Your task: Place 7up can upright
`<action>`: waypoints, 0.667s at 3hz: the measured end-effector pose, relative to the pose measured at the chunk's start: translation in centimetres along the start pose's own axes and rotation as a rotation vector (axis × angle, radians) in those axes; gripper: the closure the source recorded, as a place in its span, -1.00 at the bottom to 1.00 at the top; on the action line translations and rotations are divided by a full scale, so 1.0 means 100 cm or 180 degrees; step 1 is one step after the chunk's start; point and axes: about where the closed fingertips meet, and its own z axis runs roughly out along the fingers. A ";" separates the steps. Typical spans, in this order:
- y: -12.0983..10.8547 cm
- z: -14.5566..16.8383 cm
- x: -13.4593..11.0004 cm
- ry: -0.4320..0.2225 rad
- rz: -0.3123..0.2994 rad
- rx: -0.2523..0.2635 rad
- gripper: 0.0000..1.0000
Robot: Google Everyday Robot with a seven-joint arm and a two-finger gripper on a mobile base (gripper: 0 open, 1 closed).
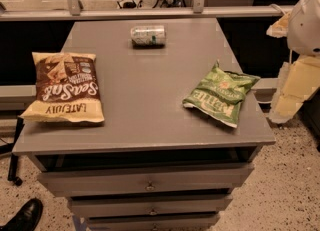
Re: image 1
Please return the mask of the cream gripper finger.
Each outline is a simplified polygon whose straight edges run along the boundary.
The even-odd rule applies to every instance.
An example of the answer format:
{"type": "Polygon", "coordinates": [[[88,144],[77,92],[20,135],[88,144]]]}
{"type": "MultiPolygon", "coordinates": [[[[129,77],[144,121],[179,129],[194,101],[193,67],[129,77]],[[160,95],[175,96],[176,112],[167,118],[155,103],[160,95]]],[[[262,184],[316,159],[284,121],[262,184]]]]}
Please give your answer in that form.
{"type": "Polygon", "coordinates": [[[281,38],[286,37],[288,33],[288,23],[291,13],[288,12],[283,15],[279,20],[269,26],[266,34],[271,37],[281,38]]]}
{"type": "Polygon", "coordinates": [[[285,62],[278,75],[269,119],[276,124],[286,123],[319,88],[319,57],[300,55],[293,64],[285,62]]]}

